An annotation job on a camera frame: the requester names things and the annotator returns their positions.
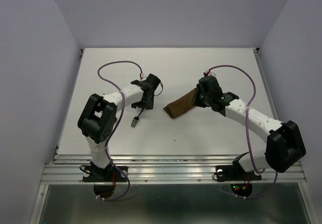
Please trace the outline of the brown cloth napkin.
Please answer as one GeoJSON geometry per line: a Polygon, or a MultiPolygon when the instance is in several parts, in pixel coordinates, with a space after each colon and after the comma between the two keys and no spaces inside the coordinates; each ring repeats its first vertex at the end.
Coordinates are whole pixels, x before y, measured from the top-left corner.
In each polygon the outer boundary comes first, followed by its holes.
{"type": "Polygon", "coordinates": [[[176,119],[183,114],[187,113],[195,106],[192,103],[193,97],[195,96],[196,88],[191,90],[189,93],[180,97],[179,99],[167,104],[163,110],[169,115],[170,118],[176,119]]]}

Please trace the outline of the black fork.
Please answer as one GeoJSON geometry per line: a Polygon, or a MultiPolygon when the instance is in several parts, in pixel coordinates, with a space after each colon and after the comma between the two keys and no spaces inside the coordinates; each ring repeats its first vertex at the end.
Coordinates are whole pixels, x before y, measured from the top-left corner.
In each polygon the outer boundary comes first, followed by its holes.
{"type": "Polygon", "coordinates": [[[139,118],[140,118],[140,116],[141,116],[141,114],[142,114],[143,111],[144,111],[144,109],[141,109],[140,112],[139,112],[139,114],[132,119],[132,122],[131,122],[131,125],[130,125],[131,128],[135,128],[136,127],[137,123],[139,122],[139,118]]]}

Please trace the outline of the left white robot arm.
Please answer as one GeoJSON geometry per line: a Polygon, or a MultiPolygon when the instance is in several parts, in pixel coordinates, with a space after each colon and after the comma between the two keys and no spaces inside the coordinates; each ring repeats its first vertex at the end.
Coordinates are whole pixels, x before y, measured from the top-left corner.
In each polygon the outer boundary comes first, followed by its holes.
{"type": "Polygon", "coordinates": [[[152,110],[155,91],[161,80],[149,74],[144,80],[134,80],[127,87],[114,93],[100,96],[92,94],[77,122],[78,128],[89,143],[91,161],[84,167],[87,178],[94,181],[111,181],[116,169],[106,154],[106,142],[120,121],[117,113],[127,106],[134,109],[152,110]]]}

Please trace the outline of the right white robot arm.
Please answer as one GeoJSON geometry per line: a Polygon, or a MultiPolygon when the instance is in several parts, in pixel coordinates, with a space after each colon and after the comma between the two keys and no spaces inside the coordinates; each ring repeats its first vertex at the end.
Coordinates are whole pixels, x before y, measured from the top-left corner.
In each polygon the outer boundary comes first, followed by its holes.
{"type": "Polygon", "coordinates": [[[284,173],[306,155],[299,127],[295,122],[272,119],[249,107],[237,95],[224,93],[214,76],[204,76],[198,81],[192,102],[196,107],[209,107],[240,123],[266,144],[265,151],[248,152],[236,159],[231,172],[238,179],[254,170],[266,168],[284,173]]]}

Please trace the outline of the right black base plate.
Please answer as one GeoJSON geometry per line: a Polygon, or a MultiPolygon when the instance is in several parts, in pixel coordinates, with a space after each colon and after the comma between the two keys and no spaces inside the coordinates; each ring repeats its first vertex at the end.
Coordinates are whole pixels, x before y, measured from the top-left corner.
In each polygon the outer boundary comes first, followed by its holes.
{"type": "Polygon", "coordinates": [[[255,175],[254,172],[245,172],[239,165],[219,165],[216,166],[212,178],[217,182],[226,181],[260,181],[261,175],[255,175]]]}

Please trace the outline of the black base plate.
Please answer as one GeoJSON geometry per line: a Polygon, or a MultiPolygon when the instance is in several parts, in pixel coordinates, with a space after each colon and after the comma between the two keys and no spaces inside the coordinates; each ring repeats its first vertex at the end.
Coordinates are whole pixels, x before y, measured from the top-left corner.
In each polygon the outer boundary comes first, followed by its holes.
{"type": "Polygon", "coordinates": [[[95,165],[81,165],[79,169],[83,173],[83,182],[95,183],[125,183],[126,177],[121,174],[115,167],[108,165],[105,169],[98,168],[95,165]]]}
{"type": "Polygon", "coordinates": [[[245,172],[239,165],[219,165],[216,166],[212,178],[217,182],[226,181],[260,181],[261,175],[255,175],[254,172],[245,172]]]}

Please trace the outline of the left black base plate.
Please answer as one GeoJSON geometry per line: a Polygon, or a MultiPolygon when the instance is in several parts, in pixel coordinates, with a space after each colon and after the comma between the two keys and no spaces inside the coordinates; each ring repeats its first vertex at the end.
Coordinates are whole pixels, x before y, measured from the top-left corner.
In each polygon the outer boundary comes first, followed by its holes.
{"type": "Polygon", "coordinates": [[[83,173],[83,182],[95,183],[125,183],[126,177],[121,174],[115,167],[108,165],[105,169],[98,168],[95,165],[81,165],[79,169],[83,173]]]}

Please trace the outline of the aluminium frame rail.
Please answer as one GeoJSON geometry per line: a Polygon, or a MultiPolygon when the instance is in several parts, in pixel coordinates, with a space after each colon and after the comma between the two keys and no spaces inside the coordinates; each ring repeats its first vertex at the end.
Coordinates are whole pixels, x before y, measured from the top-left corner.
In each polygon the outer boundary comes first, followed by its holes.
{"type": "MultiPolygon", "coordinates": [[[[127,166],[132,185],[214,184],[216,166],[229,165],[235,155],[115,155],[117,166],[127,166]]],[[[90,155],[56,155],[45,165],[44,185],[82,184],[80,165],[90,163],[90,155]]]]}

